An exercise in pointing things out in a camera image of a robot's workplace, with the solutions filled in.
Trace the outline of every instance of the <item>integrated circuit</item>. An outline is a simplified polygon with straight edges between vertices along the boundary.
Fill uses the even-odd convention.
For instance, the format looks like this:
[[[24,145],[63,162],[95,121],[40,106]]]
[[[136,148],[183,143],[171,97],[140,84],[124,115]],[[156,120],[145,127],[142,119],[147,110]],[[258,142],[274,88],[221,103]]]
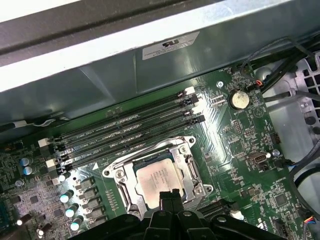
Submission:
[[[287,198],[286,198],[286,195],[284,193],[276,196],[274,199],[275,199],[276,204],[279,207],[282,206],[282,205],[285,205],[287,203]]]
[[[31,202],[31,204],[35,204],[35,203],[39,202],[38,197],[37,196],[30,197],[30,202]]]
[[[54,214],[55,217],[60,217],[60,216],[62,216],[64,214],[64,212],[59,208],[57,210],[54,210],[53,214]]]
[[[170,158],[152,163],[136,172],[138,193],[142,194],[150,209],[159,206],[159,193],[179,189],[183,196],[181,178]]]

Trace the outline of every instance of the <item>white label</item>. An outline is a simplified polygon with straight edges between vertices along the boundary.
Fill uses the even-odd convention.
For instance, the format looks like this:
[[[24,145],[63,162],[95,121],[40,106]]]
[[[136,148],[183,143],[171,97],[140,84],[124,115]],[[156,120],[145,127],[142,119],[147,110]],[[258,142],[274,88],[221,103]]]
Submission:
[[[190,46],[195,42],[198,35],[199,32],[197,31],[188,35],[179,36],[152,46],[148,46],[142,49],[142,60],[151,59],[153,57]]]
[[[94,164],[92,170],[96,170],[96,169],[98,169],[98,168],[99,168],[99,167],[98,167],[98,163],[96,162],[96,163]]]

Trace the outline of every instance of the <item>capacitor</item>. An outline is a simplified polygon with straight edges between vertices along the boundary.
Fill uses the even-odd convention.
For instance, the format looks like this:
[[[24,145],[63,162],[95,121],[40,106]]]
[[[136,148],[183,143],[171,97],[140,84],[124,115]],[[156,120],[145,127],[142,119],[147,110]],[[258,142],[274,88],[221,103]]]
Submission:
[[[78,204],[76,204],[76,203],[72,204],[71,206],[68,207],[67,210],[65,210],[65,215],[68,218],[72,218],[75,215],[75,213],[78,210],[78,208],[79,208]]]
[[[229,95],[228,102],[234,110],[242,110],[248,107],[250,98],[245,91],[236,90]]]
[[[21,226],[22,224],[25,224],[26,222],[28,222],[30,219],[32,218],[32,216],[27,213],[26,215],[20,217],[17,221],[16,221],[16,224],[18,226]]]
[[[61,174],[59,176],[59,181],[60,182],[64,182],[67,178],[69,178],[71,176],[70,172],[65,172],[64,174]]]
[[[78,231],[80,225],[82,224],[84,218],[81,215],[78,215],[71,223],[70,228],[72,231]]]
[[[23,167],[26,167],[26,166],[32,164],[33,162],[34,162],[34,160],[32,158],[23,157],[20,160],[20,165],[23,166]]]
[[[52,225],[50,223],[47,223],[38,231],[38,235],[39,236],[45,235],[45,233],[48,232],[51,229],[51,227]]]
[[[23,174],[24,175],[31,175],[31,174],[34,174],[36,171],[37,171],[37,167],[35,167],[35,166],[26,166],[23,169]]]
[[[21,188],[25,184],[25,182],[21,179],[18,179],[14,184],[17,188]]]
[[[69,201],[70,198],[72,198],[73,195],[74,191],[68,190],[60,196],[60,201],[65,204]]]
[[[79,228],[77,234],[81,234],[81,233],[83,233],[83,232],[85,232],[85,231],[87,231],[87,230],[88,230],[87,227],[83,224],[83,225]]]

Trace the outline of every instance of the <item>white connector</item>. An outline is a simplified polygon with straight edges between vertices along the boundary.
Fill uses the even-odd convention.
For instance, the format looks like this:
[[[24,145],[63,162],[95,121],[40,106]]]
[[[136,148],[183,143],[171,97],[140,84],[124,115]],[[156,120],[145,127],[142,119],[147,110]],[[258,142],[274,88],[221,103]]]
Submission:
[[[231,210],[230,216],[235,219],[241,220],[241,221],[243,221],[245,219],[245,216],[243,216],[241,211],[239,211],[239,210],[238,211]]]
[[[38,144],[39,144],[40,148],[48,146],[50,144],[49,138],[46,137],[46,138],[43,138],[43,139],[39,140]]]

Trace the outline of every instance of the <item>black cable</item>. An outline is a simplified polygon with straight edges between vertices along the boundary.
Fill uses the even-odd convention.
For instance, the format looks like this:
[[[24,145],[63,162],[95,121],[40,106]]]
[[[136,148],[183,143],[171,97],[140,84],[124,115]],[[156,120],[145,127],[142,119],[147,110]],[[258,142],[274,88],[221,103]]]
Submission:
[[[291,94],[289,91],[286,91],[286,92],[283,92],[283,93],[280,93],[280,94],[277,94],[274,96],[264,97],[263,99],[266,103],[269,103],[269,102],[273,102],[273,101],[282,100],[282,99],[285,99],[288,97],[291,97]]]
[[[295,91],[298,96],[307,97],[309,99],[320,102],[320,96],[306,91]]]
[[[320,166],[316,166],[313,168],[310,168],[309,170],[305,171],[304,173],[302,173],[295,181],[294,184],[296,185],[296,187],[298,188],[301,183],[306,180],[306,178],[310,177],[313,174],[316,173],[320,173]]]
[[[279,39],[276,39],[270,43],[268,43],[267,45],[261,47],[259,50],[255,51],[254,53],[252,53],[241,65],[240,67],[240,74],[247,78],[247,79],[250,79],[252,80],[253,82],[256,81],[257,79],[255,79],[254,77],[250,76],[249,74],[245,73],[245,66],[247,64],[250,63],[251,60],[253,60],[254,58],[256,58],[258,55],[260,55],[262,52],[264,52],[265,50],[269,49],[271,46],[273,45],[276,45],[280,42],[284,42],[284,41],[289,41],[292,43],[293,46],[295,46],[297,49],[300,50],[301,53],[303,53],[304,55],[307,55],[307,56],[310,56],[310,57],[313,57],[314,54],[309,51],[306,47],[302,46],[301,44],[299,44],[295,39],[293,39],[292,37],[290,36],[285,36],[285,37],[281,37]]]
[[[292,169],[292,171],[289,173],[289,184],[291,186],[291,189],[294,193],[294,195],[299,199],[300,203],[308,209],[310,212],[312,212],[313,216],[320,220],[320,214],[317,213],[304,199],[304,197],[300,194],[298,188],[295,185],[295,175],[305,168],[308,164],[313,162],[315,159],[320,157],[320,140],[313,146],[313,148],[310,150],[310,152],[299,162],[296,163],[296,166]]]
[[[315,101],[320,102],[320,95],[306,92],[306,91],[295,91],[296,95],[298,97],[306,97]],[[285,98],[291,97],[291,93],[289,91],[282,92],[280,94],[274,95],[274,96],[268,96],[263,98],[266,103],[272,102],[272,101],[278,101]]]
[[[307,240],[307,225],[308,223],[303,222],[303,235],[302,235],[303,240]]]
[[[309,43],[306,46],[312,52],[320,50],[320,44],[318,42]],[[267,90],[273,87],[288,71],[290,71],[294,67],[294,65],[297,62],[299,62],[306,56],[307,55],[303,52],[298,52],[294,54],[292,57],[286,59],[274,72],[272,72],[269,76],[266,77],[266,79],[264,80],[264,85],[261,88],[262,93],[265,93]]]

